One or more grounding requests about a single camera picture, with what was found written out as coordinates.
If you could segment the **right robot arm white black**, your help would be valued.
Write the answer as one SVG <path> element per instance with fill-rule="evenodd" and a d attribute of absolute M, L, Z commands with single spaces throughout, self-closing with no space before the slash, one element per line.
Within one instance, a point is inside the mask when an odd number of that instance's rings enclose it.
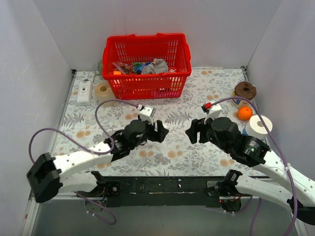
<path fill-rule="evenodd" d="M 208 187 L 214 196 L 248 194 L 276 203 L 294 211 L 297 199 L 297 218 L 315 223 L 315 182 L 296 169 L 284 166 L 284 161 L 267 144 L 253 136 L 243 135 L 229 118 L 194 119 L 186 134 L 192 144 L 210 142 L 229 154 L 233 160 L 262 172 L 276 184 L 249 177 L 240 171 L 229 170 L 223 181 Z"/>

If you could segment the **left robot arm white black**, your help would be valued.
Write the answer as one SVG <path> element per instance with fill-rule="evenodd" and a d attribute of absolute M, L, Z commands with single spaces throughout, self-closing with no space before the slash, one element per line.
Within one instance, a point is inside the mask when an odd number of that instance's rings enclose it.
<path fill-rule="evenodd" d="M 105 185 L 100 176 L 86 173 L 85 169 L 124 158 L 147 141 L 162 143 L 168 132 L 160 120 L 150 124 L 136 119 L 91 148 L 59 156 L 48 152 L 40 155 L 27 172 L 35 200 L 44 203 L 59 193 L 75 191 L 101 196 Z"/>

